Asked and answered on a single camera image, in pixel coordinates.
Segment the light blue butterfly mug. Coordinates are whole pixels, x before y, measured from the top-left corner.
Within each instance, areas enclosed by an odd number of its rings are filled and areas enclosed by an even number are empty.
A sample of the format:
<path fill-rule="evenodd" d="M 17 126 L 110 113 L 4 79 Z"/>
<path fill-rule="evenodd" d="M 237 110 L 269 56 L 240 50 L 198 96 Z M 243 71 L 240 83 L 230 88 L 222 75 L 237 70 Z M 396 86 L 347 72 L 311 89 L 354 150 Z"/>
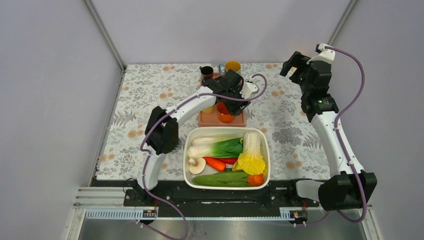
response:
<path fill-rule="evenodd" d="M 231 60 L 227 62 L 222 62 L 218 65 L 218 72 L 224 76 L 228 71 L 232 70 L 237 74 L 241 75 L 242 66 L 238 61 Z"/>

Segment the yellow mug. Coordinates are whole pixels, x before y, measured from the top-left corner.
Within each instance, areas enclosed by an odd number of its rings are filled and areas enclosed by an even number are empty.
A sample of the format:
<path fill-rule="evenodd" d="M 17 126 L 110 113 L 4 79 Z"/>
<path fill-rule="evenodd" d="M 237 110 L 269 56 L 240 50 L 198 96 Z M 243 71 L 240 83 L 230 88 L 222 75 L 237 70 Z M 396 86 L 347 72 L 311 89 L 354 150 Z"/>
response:
<path fill-rule="evenodd" d="M 214 106 L 210 106 L 210 107 L 204 108 L 201 112 L 207 115 L 207 114 L 211 114 L 213 110 L 214 110 Z"/>

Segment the dark brown mug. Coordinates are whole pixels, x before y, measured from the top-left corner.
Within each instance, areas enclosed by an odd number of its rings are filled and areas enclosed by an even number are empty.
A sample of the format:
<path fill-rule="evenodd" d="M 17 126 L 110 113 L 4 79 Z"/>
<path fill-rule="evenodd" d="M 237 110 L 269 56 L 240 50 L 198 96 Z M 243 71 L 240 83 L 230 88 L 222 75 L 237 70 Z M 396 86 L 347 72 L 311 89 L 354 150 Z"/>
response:
<path fill-rule="evenodd" d="M 201 81 L 212 79 L 214 77 L 214 69 L 211 66 L 200 66 Z"/>

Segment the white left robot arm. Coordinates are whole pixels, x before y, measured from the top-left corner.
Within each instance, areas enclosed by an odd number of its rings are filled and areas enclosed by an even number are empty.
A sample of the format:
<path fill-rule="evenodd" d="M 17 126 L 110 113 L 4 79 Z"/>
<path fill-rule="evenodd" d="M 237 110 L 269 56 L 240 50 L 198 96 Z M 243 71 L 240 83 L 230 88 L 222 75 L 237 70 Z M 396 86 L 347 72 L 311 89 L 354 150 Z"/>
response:
<path fill-rule="evenodd" d="M 258 90 L 255 83 L 230 70 L 224 76 L 207 79 L 192 95 L 175 106 L 168 109 L 155 107 L 140 145 L 140 150 L 147 153 L 147 158 L 141 174 L 132 186 L 136 199 L 144 206 L 154 202 L 155 192 L 152 189 L 158 184 L 160 168 L 166 154 L 179 144 L 180 125 L 218 103 L 223 103 L 230 115 L 238 116 L 256 98 Z"/>

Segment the orange mug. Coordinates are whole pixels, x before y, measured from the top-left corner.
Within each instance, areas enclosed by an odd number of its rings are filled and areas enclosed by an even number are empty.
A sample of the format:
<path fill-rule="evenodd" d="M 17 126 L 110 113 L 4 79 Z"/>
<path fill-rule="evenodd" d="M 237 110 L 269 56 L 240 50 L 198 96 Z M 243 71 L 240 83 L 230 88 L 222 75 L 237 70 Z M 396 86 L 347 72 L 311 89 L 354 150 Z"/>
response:
<path fill-rule="evenodd" d="M 222 123 L 231 123 L 236 117 L 231 115 L 223 102 L 216 105 L 217 117 Z"/>

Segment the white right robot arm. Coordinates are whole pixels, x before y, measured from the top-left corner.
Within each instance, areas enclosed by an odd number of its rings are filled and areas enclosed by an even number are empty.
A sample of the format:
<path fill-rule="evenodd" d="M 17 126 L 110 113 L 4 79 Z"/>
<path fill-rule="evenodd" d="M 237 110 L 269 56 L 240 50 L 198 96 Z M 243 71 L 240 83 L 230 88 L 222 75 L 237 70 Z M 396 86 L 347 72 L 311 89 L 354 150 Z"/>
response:
<path fill-rule="evenodd" d="M 330 49 L 315 57 L 295 51 L 282 65 L 283 77 L 295 69 L 289 79 L 300 86 L 302 111 L 321 141 L 330 169 L 326 181 L 296 179 L 286 198 L 293 206 L 313 200 L 325 211 L 365 209 L 378 181 L 356 158 L 340 121 L 341 111 L 328 92 L 334 58 Z"/>

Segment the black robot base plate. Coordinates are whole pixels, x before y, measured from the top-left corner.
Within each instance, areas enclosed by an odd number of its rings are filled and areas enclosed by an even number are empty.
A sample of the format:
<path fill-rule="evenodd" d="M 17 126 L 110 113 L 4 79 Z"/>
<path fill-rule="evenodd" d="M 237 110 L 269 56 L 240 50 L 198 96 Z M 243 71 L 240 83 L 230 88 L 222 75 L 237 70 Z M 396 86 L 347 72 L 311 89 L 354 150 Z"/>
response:
<path fill-rule="evenodd" d="M 293 181 L 272 180 L 256 190 L 211 190 L 190 187 L 184 181 L 161 180 L 140 198 L 133 190 L 134 179 L 121 182 L 126 207 L 152 207 L 160 218 L 272 218 L 282 210 L 305 212 L 318 207 L 313 200 L 295 196 Z"/>

